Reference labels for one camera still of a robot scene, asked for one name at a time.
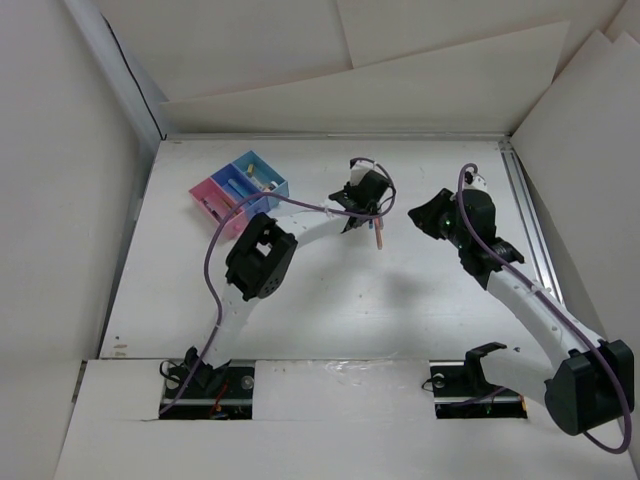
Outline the white boxed eraser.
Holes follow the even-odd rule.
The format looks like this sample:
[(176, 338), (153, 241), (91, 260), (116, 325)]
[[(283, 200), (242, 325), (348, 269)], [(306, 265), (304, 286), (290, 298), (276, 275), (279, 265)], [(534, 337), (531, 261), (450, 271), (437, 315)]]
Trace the white boxed eraser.
[(251, 182), (261, 191), (264, 191), (266, 186), (263, 182), (261, 182), (255, 175), (250, 175), (249, 179)]

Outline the yellow utility knife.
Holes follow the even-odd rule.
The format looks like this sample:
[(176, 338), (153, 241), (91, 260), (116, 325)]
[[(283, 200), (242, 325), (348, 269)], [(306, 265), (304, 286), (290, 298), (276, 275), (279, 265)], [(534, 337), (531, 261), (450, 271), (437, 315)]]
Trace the yellow utility knife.
[(228, 199), (226, 199), (225, 197), (222, 196), (217, 196), (216, 197), (216, 201), (220, 204), (223, 205), (226, 209), (231, 210), (234, 207), (234, 203), (229, 201)]

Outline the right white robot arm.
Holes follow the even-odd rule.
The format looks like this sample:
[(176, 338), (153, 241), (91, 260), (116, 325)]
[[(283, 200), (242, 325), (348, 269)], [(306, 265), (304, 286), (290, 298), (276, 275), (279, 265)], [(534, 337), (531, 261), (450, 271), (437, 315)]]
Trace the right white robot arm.
[(499, 342), (467, 352), (462, 381), (473, 393), (505, 387), (543, 405), (571, 436), (610, 421), (631, 421), (634, 356), (621, 340), (586, 327), (517, 265), (523, 255), (500, 238), (496, 207), (486, 192), (441, 190), (408, 212), (414, 225), (457, 250), (463, 269), (525, 327), (546, 358)]

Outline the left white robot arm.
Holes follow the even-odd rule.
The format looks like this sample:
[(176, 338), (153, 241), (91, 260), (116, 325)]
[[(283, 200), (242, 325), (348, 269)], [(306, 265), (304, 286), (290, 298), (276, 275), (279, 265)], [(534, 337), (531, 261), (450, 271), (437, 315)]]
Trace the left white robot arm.
[(351, 167), (350, 180), (321, 205), (307, 204), (275, 192), (261, 192), (251, 199), (273, 197), (301, 208), (273, 218), (255, 215), (229, 251), (225, 284), (217, 292), (211, 281), (210, 260), (220, 236), (217, 230), (204, 260), (205, 283), (217, 307), (214, 326), (199, 361), (188, 374), (188, 384), (201, 396), (212, 396), (222, 387), (219, 369), (233, 358), (233, 348), (256, 305), (276, 292), (296, 251), (325, 237), (334, 237), (373, 223), (390, 212), (396, 188), (388, 171), (372, 160), (371, 166)]

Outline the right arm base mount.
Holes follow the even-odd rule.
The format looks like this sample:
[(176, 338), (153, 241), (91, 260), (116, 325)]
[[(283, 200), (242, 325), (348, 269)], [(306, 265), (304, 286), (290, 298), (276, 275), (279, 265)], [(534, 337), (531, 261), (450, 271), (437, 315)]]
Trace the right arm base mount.
[(466, 352), (463, 360), (429, 362), (429, 377), (421, 389), (434, 398), (434, 411), (439, 420), (527, 419), (526, 404), (521, 395), (502, 386), (490, 384), (481, 360), (504, 344), (491, 342)]

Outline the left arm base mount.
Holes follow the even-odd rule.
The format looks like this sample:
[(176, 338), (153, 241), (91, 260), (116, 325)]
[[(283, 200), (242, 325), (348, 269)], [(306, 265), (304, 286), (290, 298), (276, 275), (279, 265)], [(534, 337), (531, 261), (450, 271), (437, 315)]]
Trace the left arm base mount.
[(183, 360), (164, 360), (159, 374), (164, 380), (160, 420), (251, 420), (255, 386), (253, 361), (230, 361), (217, 369), (202, 362), (181, 391), (191, 367), (199, 360), (190, 348)]

